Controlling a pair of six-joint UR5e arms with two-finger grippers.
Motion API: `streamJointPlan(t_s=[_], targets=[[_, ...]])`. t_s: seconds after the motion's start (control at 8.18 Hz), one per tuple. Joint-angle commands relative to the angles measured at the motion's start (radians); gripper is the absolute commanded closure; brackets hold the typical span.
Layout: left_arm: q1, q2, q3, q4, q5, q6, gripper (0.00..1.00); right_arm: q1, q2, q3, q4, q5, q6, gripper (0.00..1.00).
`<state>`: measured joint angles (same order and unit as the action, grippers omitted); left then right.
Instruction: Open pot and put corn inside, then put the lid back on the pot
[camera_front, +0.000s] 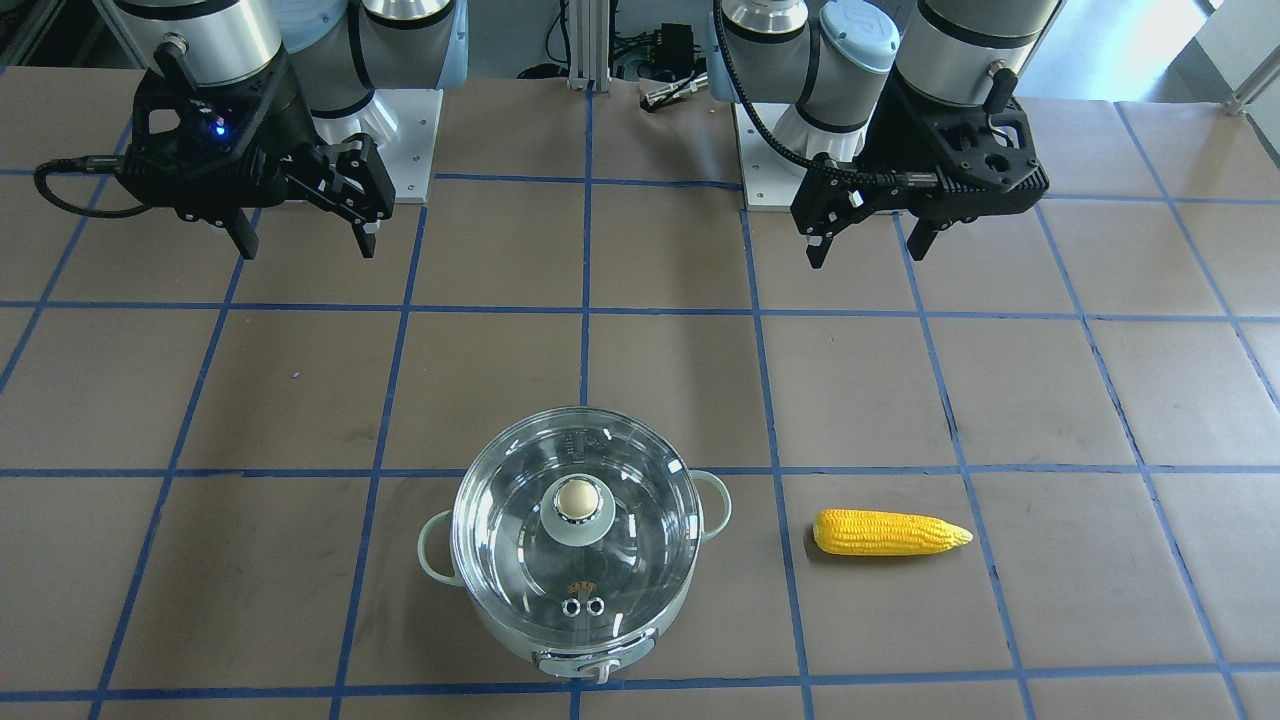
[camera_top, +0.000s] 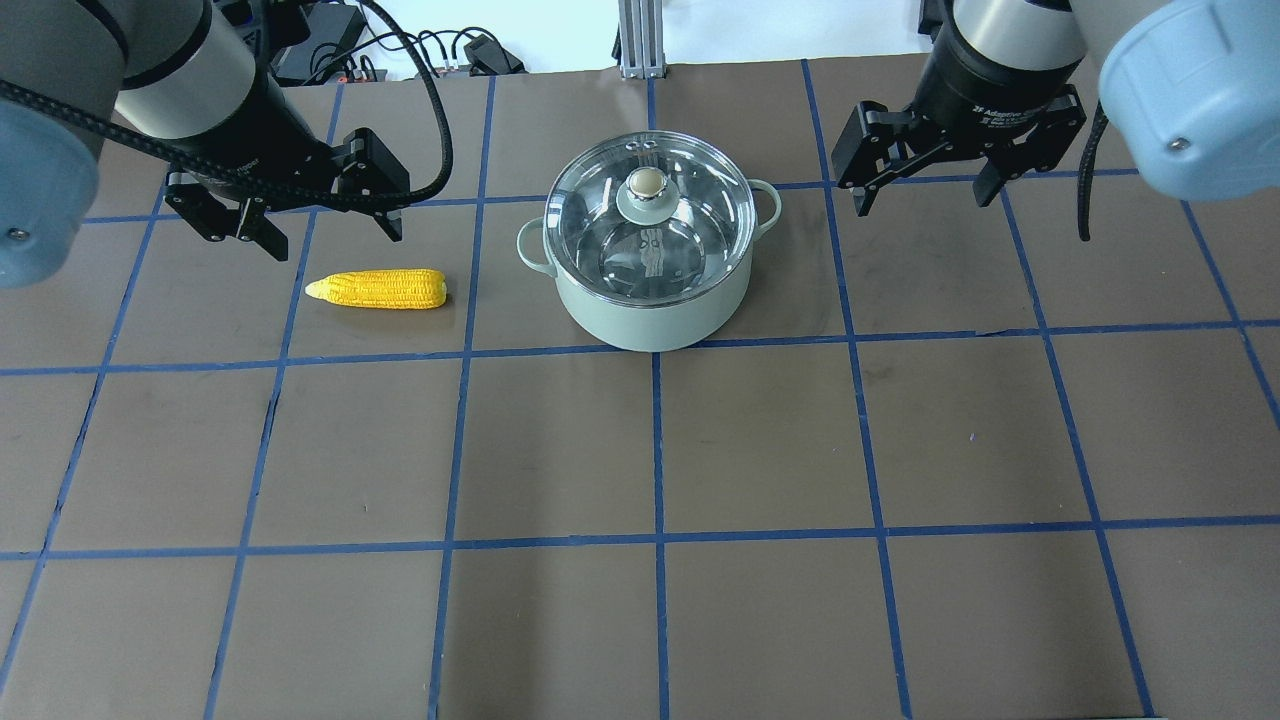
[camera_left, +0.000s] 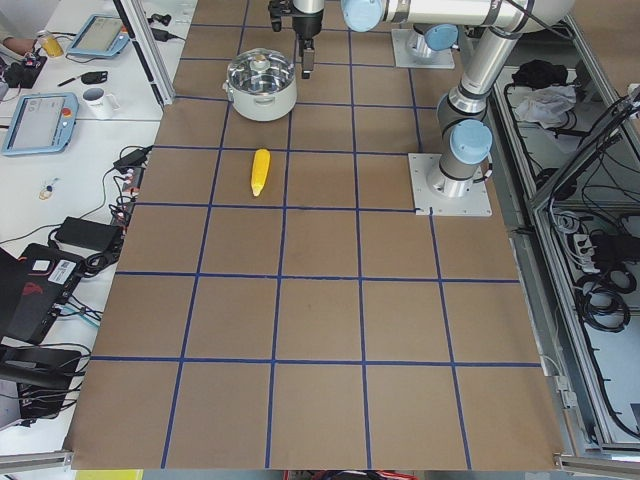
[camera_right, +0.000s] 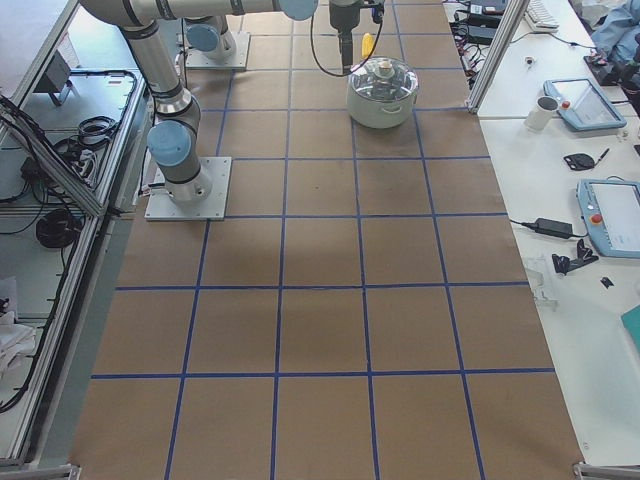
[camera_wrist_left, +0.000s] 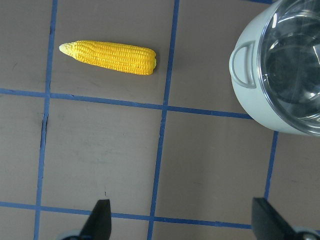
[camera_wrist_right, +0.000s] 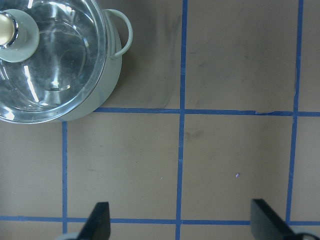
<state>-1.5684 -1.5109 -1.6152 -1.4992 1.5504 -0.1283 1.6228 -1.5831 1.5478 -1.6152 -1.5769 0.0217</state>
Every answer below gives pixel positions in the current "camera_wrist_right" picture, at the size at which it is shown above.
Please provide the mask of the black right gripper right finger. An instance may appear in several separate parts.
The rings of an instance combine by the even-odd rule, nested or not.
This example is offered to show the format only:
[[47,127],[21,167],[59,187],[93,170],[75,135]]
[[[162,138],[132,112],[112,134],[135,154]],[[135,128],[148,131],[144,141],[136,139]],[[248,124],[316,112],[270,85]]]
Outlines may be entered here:
[[263,199],[252,199],[250,229],[255,240],[294,240],[295,233]]

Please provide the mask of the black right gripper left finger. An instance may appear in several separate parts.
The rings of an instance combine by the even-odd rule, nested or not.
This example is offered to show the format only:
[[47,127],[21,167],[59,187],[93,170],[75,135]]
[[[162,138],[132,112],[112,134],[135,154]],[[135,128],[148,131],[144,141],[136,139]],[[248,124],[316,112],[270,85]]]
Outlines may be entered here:
[[98,202],[78,234],[79,240],[108,240],[111,236],[110,207]]

